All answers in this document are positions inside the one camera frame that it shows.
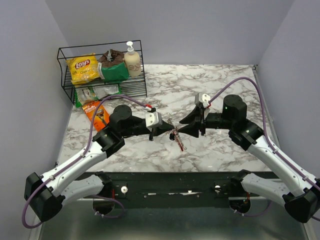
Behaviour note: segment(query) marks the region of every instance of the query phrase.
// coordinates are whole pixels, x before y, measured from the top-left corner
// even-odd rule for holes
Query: lotion bottle
[[[141,74],[141,64],[139,53],[134,50],[132,47],[133,44],[134,43],[132,41],[128,41],[126,43],[128,46],[128,52],[124,55],[124,62],[128,68],[129,75],[131,77],[137,77]]]

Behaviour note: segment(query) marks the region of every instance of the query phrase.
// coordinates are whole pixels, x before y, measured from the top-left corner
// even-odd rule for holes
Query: white marble countertop
[[[145,66],[148,97],[138,97],[171,118],[175,126],[195,107],[197,92],[213,97],[227,83],[238,77],[254,80],[248,65],[148,65]],[[262,127],[262,112],[254,86],[241,80],[228,88],[211,106],[211,112],[221,112],[223,98],[237,94],[247,104],[247,118]],[[144,118],[144,110],[135,103],[115,99],[104,103],[109,114],[120,104],[131,107],[133,115]],[[90,121],[82,108],[73,107],[58,163],[61,164],[81,150],[88,141]],[[110,158],[88,171],[109,172],[211,172],[211,171],[269,171],[256,157],[231,141],[227,130],[208,129],[205,136],[194,138],[180,134],[185,151],[181,151],[169,135],[149,141],[149,136],[125,139],[125,146]]]

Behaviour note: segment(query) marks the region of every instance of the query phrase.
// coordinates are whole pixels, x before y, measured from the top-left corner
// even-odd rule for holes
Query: yellow chip bag
[[[74,85],[86,84],[99,77],[98,61],[95,56],[79,56],[66,61]]]

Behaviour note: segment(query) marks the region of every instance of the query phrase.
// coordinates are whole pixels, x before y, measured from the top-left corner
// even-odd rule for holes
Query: wall
[[[281,148],[318,177],[319,12],[319,0],[296,0],[258,66],[261,88]]]
[[[141,39],[148,64],[257,64],[294,0],[46,0],[72,45]]]
[[[21,223],[26,177],[51,169],[71,110],[60,87],[58,47],[67,46],[43,0],[0,8],[0,239],[28,239]],[[32,224],[34,214],[28,214]]]

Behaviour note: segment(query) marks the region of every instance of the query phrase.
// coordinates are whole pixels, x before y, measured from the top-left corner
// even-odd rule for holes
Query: black wire rack
[[[122,94],[127,95],[128,97],[147,97],[147,85],[146,85],[146,75],[145,75],[145,66],[144,66],[144,57],[142,52],[141,40],[133,40],[134,51],[140,55],[140,64],[141,64],[141,74],[135,77],[129,76],[128,79],[118,79],[115,81],[104,81],[103,79],[96,78],[85,84],[73,85],[71,82],[71,73],[67,65],[67,59],[72,59],[76,57],[89,57],[96,56],[97,60],[105,54],[109,49],[117,50],[123,53],[127,52],[126,41],[119,42],[110,42],[102,44],[91,44],[91,45],[79,45],[79,46],[69,46],[69,47],[60,47],[56,59],[59,62],[61,69],[61,87],[71,100],[73,104],[76,103],[75,92],[78,88],[87,88],[87,87],[104,87],[107,85],[119,83]]]

